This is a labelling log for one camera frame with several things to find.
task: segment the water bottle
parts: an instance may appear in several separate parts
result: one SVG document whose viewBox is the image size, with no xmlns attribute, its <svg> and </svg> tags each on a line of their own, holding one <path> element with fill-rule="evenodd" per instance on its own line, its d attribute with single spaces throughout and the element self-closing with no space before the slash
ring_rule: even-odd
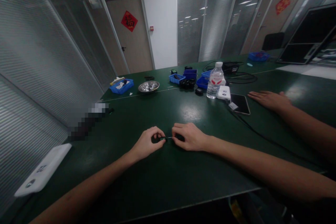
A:
<svg viewBox="0 0 336 224">
<path fill-rule="evenodd" d="M 223 62 L 216 62 L 215 68 L 210 73 L 208 90 L 206 96 L 215 99 L 218 94 L 219 86 L 225 85 L 224 73 L 222 70 Z"/>
</svg>

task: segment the white remote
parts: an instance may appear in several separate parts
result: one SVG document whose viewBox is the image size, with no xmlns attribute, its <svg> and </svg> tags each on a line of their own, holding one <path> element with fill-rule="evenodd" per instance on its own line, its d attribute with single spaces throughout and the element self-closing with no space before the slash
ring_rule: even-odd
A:
<svg viewBox="0 0 336 224">
<path fill-rule="evenodd" d="M 41 191 L 54 174 L 70 148 L 71 144 L 69 143 L 52 148 L 32 174 L 16 191 L 14 196 L 22 197 L 30 193 Z"/>
</svg>

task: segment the hand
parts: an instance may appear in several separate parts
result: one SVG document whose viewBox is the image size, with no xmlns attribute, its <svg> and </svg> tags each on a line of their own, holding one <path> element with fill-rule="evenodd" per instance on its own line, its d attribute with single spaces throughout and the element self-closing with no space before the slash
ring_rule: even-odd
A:
<svg viewBox="0 0 336 224">
<path fill-rule="evenodd" d="M 291 106 L 291 101 L 285 96 L 284 92 L 280 92 L 279 94 L 270 92 L 270 91 L 260 91 L 250 92 L 248 94 L 253 100 L 256 100 L 264 107 L 273 110 L 274 112 L 278 112 L 279 110 Z"/>
<path fill-rule="evenodd" d="M 165 137 L 165 134 L 156 126 L 145 130 L 133 148 L 129 151 L 129 153 L 132 154 L 137 161 L 148 157 L 154 151 L 160 149 L 166 142 L 164 139 L 158 143 L 152 143 L 152 136 L 154 136 L 154 138 L 157 136 L 161 138 Z"/>
<path fill-rule="evenodd" d="M 172 139 L 175 144 L 186 151 L 205 151 L 209 143 L 210 136 L 204 134 L 191 122 L 187 124 L 175 123 L 171 131 L 173 134 Z M 183 136 L 184 142 L 178 140 L 175 137 L 176 134 Z"/>
</svg>

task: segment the black chair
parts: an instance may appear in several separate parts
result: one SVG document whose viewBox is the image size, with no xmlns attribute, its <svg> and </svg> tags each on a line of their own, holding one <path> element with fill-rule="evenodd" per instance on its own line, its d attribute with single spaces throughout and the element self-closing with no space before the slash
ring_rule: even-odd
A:
<svg viewBox="0 0 336 224">
<path fill-rule="evenodd" d="M 281 48 L 284 37 L 285 37 L 284 33 L 267 34 L 265 36 L 265 40 L 262 45 L 262 50 L 268 51 Z"/>
</svg>

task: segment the forearm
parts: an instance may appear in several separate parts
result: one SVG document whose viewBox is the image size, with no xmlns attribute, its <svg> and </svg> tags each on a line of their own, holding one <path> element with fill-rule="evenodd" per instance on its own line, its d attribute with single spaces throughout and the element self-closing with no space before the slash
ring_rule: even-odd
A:
<svg viewBox="0 0 336 224">
<path fill-rule="evenodd" d="M 304 167 L 257 150 L 210 137 L 205 151 L 241 167 L 289 197 L 312 202 L 336 197 L 336 182 Z"/>
<path fill-rule="evenodd" d="M 75 223 L 102 192 L 136 159 L 126 153 L 58 199 L 31 223 Z"/>
<path fill-rule="evenodd" d="M 336 164 L 335 128 L 294 106 L 283 107 L 276 112 L 303 140 Z"/>
</svg>

